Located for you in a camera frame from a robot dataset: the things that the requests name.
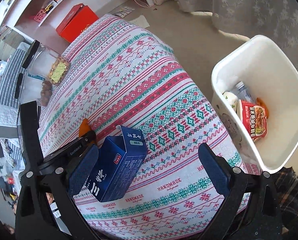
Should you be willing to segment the blue carton box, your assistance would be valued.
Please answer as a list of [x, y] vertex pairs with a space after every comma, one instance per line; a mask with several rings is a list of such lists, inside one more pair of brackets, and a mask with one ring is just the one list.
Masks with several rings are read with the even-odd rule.
[[121, 199], [147, 155], [141, 130], [118, 126], [122, 134], [107, 136], [86, 181], [90, 193], [101, 203]]

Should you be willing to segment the white paper cup green print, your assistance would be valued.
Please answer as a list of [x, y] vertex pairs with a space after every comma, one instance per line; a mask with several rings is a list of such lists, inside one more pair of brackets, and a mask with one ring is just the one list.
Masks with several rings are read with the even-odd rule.
[[237, 106], [238, 106], [238, 97], [232, 93], [232, 92], [224, 92], [223, 97], [226, 100], [226, 102], [230, 105], [230, 107], [234, 110], [234, 112], [237, 112]]

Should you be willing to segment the white trash bin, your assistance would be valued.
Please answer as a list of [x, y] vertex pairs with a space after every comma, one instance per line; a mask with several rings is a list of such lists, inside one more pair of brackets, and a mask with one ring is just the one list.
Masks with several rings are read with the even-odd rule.
[[[269, 111], [266, 136], [256, 141], [224, 95], [240, 81]], [[270, 174], [279, 171], [298, 147], [298, 71], [285, 53], [270, 38], [256, 35], [214, 66], [211, 85], [211, 105], [243, 160]]]

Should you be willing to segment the patterned red green tablecloth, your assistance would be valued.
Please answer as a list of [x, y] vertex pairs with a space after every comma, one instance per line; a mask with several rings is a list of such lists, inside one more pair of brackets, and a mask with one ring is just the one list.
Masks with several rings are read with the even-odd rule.
[[70, 69], [42, 110], [48, 155], [78, 136], [84, 119], [97, 144], [118, 125], [142, 131], [148, 154], [122, 199], [100, 203], [87, 188], [74, 197], [84, 219], [113, 239], [181, 239], [201, 233], [220, 207], [199, 158], [203, 142], [249, 172], [207, 98], [172, 48], [150, 31], [106, 14], [64, 52]]

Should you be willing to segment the clear jar with brown nuts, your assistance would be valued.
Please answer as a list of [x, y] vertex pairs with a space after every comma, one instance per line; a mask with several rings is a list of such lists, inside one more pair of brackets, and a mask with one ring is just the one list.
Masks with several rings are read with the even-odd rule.
[[52, 83], [41, 76], [29, 73], [18, 75], [14, 98], [20, 103], [36, 101], [38, 106], [46, 107], [52, 96]]

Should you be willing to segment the clear jar with yellow label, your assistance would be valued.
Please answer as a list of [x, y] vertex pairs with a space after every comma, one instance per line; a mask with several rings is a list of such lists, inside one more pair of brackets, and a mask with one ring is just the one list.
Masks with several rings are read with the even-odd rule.
[[30, 75], [40, 76], [58, 86], [67, 74], [70, 62], [48, 46], [34, 40], [26, 52], [22, 68]]

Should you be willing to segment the grey sofa with quilted cover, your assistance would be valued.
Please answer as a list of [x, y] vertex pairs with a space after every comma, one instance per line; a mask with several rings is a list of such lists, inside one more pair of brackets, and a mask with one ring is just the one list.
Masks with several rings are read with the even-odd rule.
[[14, 97], [18, 75], [24, 73], [22, 62], [29, 45], [20, 43], [10, 56], [3, 74], [0, 76], [0, 142], [3, 153], [13, 170], [23, 170], [24, 161], [20, 150], [17, 119], [20, 101]]

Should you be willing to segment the red snack wrapper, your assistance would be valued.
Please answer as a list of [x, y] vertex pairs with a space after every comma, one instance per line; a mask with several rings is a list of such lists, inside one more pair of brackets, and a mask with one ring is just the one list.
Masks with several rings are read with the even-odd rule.
[[262, 106], [244, 100], [238, 100], [237, 115], [255, 142], [267, 134], [266, 111]]

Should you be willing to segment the clear plastic bottle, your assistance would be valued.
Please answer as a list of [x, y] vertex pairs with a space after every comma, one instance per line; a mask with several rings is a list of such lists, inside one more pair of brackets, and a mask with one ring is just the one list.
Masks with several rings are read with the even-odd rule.
[[249, 88], [242, 82], [238, 82], [232, 90], [233, 94], [235, 94], [238, 99], [247, 101], [250, 103], [255, 103], [255, 100], [252, 98]]

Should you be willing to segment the red gift box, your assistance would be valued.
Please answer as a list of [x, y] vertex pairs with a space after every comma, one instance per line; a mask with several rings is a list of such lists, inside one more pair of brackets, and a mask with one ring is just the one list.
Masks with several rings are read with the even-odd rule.
[[72, 7], [56, 28], [56, 32], [61, 38], [71, 43], [98, 19], [99, 17], [92, 9], [80, 3]]

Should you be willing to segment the stack of books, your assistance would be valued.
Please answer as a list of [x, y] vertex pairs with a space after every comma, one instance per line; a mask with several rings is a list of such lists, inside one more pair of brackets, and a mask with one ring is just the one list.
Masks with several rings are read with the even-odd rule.
[[7, 61], [16, 51], [25, 38], [12, 28], [2, 25], [0, 27], [0, 60]]

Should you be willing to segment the pink storage basket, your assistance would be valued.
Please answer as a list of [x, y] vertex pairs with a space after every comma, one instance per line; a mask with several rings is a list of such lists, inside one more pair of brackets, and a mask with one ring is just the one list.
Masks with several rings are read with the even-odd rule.
[[36, 16], [33, 18], [36, 22], [41, 23], [42, 20], [46, 17], [47, 13], [45, 9], [41, 9]]

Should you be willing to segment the white pink shelf unit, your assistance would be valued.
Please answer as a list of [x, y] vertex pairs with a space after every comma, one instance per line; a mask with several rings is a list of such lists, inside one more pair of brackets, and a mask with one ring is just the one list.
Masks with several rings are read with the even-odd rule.
[[[74, 5], [83, 3], [101, 17], [128, 0], [13, 0], [3, 14], [2, 23], [17, 31], [26, 40], [39, 40], [50, 47], [64, 50], [68, 42], [61, 38], [56, 28]], [[46, 17], [41, 23], [33, 18], [41, 10]]]

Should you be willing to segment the floral lace curtain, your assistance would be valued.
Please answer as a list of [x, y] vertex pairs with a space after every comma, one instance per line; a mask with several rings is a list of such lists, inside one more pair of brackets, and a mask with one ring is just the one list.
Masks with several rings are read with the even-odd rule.
[[246, 37], [264, 35], [298, 71], [298, 0], [175, 0], [184, 12], [212, 12], [213, 25]]

